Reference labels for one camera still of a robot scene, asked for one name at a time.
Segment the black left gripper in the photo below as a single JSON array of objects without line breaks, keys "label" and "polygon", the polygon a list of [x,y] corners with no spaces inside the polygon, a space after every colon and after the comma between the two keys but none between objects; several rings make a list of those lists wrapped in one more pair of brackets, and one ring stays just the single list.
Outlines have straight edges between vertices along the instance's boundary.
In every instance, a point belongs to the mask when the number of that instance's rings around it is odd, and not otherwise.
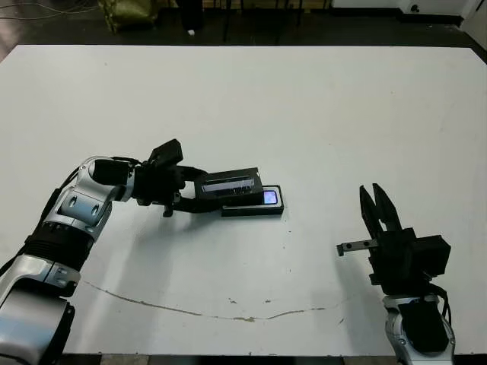
[{"label": "black left gripper", "polygon": [[205,170],[196,167],[161,167],[145,161],[135,168],[131,197],[141,206],[163,205],[164,217],[171,217],[173,210],[190,214],[217,211],[222,207],[217,199],[186,198],[180,194],[185,182],[195,182],[207,174]]}]

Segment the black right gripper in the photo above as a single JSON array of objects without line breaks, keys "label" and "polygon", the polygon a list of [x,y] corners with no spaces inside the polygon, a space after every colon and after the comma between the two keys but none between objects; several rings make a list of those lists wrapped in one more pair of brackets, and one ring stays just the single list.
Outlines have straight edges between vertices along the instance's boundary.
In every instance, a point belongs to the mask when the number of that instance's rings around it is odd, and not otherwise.
[{"label": "black right gripper", "polygon": [[[340,243],[336,250],[339,256],[351,251],[369,251],[371,283],[380,286],[386,295],[413,296],[431,281],[428,274],[415,266],[412,247],[415,231],[402,228],[395,205],[377,183],[373,184],[373,190],[375,202],[364,186],[359,188],[361,216],[371,238]],[[383,231],[380,220],[387,231]]]}]

